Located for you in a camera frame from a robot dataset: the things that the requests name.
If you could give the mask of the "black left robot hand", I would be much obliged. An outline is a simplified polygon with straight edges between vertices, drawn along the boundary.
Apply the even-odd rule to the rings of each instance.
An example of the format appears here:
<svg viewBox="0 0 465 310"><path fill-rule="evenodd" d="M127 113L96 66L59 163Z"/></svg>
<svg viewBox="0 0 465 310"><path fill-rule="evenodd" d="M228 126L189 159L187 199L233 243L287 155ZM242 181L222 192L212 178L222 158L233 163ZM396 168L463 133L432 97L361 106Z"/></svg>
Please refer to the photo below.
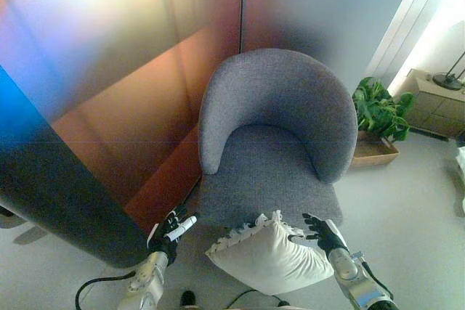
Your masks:
<svg viewBox="0 0 465 310"><path fill-rule="evenodd" d="M147 239L149 253L163 252L171 264L177 256L177 246L180 237L186 233L198 220L198 214L186 217L184 205L173 208L163 222L156 224Z"/></svg>

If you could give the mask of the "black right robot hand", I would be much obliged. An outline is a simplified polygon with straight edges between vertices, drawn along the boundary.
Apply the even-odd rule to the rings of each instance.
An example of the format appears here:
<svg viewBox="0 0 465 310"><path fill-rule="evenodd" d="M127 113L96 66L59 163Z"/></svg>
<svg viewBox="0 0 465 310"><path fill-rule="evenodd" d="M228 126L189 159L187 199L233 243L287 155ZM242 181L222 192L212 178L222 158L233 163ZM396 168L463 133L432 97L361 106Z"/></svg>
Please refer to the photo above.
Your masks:
<svg viewBox="0 0 465 310"><path fill-rule="evenodd" d="M289 242L297 243L298 240L316 240L318 247L325 252L327 256L337 249L343 249L349 252L349 248L342 237L342 234L337 229L337 226L331 219L322 220L317 216L309 213L303 213L302 217L305 224L312 234L289 234L287 240Z"/></svg>

